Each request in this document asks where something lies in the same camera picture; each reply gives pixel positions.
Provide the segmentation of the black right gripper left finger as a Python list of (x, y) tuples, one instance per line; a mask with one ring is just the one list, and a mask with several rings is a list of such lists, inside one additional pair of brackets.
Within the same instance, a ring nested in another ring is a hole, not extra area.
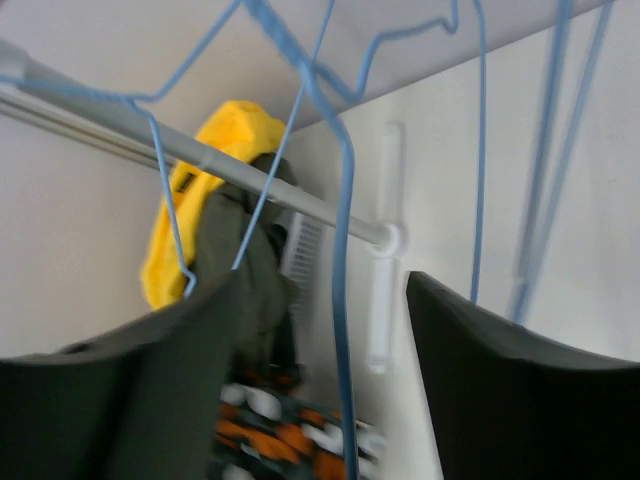
[(202, 479), (244, 292), (229, 272), (168, 308), (1, 363), (5, 479)]

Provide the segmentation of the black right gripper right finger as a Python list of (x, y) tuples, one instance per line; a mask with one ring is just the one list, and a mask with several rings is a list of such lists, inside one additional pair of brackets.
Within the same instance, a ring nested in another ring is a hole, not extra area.
[(447, 479), (635, 479), (639, 366), (538, 335), (429, 275), (406, 286)]

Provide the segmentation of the camouflage patterned shorts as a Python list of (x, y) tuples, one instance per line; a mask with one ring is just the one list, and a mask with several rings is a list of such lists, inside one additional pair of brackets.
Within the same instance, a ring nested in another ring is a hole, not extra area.
[(220, 394), (207, 479), (345, 479), (341, 414), (295, 396), (300, 365), (240, 371)]

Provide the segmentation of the olive green shorts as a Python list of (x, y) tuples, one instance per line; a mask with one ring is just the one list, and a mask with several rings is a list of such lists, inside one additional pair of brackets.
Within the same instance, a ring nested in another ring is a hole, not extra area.
[[(193, 261), (200, 287), (232, 269), (258, 199), (258, 194), (228, 183), (208, 195)], [(280, 271), (290, 219), (289, 210), (265, 202), (238, 267), (234, 359), (247, 370), (297, 366), (289, 308), (299, 290)]]

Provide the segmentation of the yellow shorts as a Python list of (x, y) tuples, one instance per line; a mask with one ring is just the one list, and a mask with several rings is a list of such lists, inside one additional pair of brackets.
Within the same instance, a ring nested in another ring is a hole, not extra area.
[[(285, 124), (259, 104), (247, 100), (224, 102), (200, 127), (195, 139), (236, 160), (250, 164), (261, 154), (274, 153), (285, 133)], [(187, 264), (196, 256), (196, 231), (209, 194), (225, 181), (178, 161), (169, 185), (179, 236)], [(166, 200), (161, 200), (151, 230), (140, 282), (149, 306), (158, 310), (182, 297), (187, 284), (182, 273)]]

